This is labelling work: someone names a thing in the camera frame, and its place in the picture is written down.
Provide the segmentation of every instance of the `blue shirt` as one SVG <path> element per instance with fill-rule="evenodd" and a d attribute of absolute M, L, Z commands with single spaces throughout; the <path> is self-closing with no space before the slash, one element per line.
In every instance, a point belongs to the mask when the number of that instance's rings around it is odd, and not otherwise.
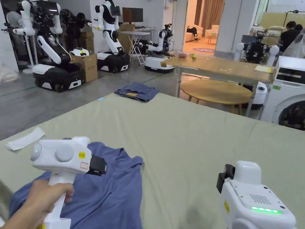
<path fill-rule="evenodd" d="M 123 148 L 112 149 L 101 142 L 93 142 L 88 148 L 92 155 L 106 160 L 107 173 L 76 175 L 72 202 L 63 207 L 60 217 L 70 218 L 71 228 L 75 229 L 142 229 L 140 170 L 143 159 L 130 158 Z M 45 172 L 37 180 L 49 179 L 50 175 Z M 31 186 L 29 183 L 13 195 L 10 217 L 23 205 Z"/>

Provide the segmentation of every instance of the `black clothing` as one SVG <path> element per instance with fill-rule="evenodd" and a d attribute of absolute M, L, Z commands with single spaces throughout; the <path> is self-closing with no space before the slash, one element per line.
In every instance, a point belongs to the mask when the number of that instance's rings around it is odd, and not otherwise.
<path fill-rule="evenodd" d="M 283 32 L 281 35 L 281 41 L 283 46 L 280 47 L 280 51 L 284 52 L 299 33 L 300 32 L 295 29 L 289 29 L 286 32 Z"/>
<path fill-rule="evenodd" d="M 188 33 L 192 33 L 194 35 L 194 37 L 197 36 L 197 29 L 195 27 L 193 27 L 193 28 L 187 27 L 186 31 Z"/>

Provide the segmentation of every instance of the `window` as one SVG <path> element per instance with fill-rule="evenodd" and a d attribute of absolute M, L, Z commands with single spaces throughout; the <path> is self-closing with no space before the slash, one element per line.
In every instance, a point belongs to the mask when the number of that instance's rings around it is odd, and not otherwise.
<path fill-rule="evenodd" d="M 260 21 L 262 20 L 263 12 L 266 11 L 268 3 L 269 0 L 260 0 L 254 20 L 254 26 L 258 26 L 260 24 Z"/>

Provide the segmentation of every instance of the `dark hair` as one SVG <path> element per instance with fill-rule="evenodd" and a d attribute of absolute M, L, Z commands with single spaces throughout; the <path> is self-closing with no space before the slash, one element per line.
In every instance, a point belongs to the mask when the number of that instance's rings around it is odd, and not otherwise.
<path fill-rule="evenodd" d="M 296 26 L 296 22 L 295 21 L 290 21 L 287 23 L 286 27 L 291 29 L 294 28 Z"/>
<path fill-rule="evenodd" d="M 303 26 L 301 24 L 297 24 L 294 29 L 301 31 L 303 29 Z"/>

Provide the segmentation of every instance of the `cardboard box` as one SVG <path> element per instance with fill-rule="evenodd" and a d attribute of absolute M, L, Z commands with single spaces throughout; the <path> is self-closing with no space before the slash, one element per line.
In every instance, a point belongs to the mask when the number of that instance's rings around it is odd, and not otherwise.
<path fill-rule="evenodd" d="M 120 25 L 120 31 L 119 31 L 119 42 L 121 43 L 123 49 L 125 52 L 130 53 L 132 44 L 128 38 L 128 34 L 122 34 L 120 32 L 123 31 L 134 31 L 135 30 L 135 25 L 133 24 L 121 24 Z"/>
<path fill-rule="evenodd" d="M 80 47 L 87 49 L 90 55 L 94 54 L 94 41 L 93 38 L 81 37 L 79 39 Z"/>
<path fill-rule="evenodd" d="M 94 37 L 94 33 L 93 32 L 81 32 L 81 37 L 93 38 Z"/>
<path fill-rule="evenodd" d="M 72 63 L 80 63 L 85 69 L 86 82 L 90 82 L 97 79 L 97 55 L 89 56 L 71 56 Z"/>

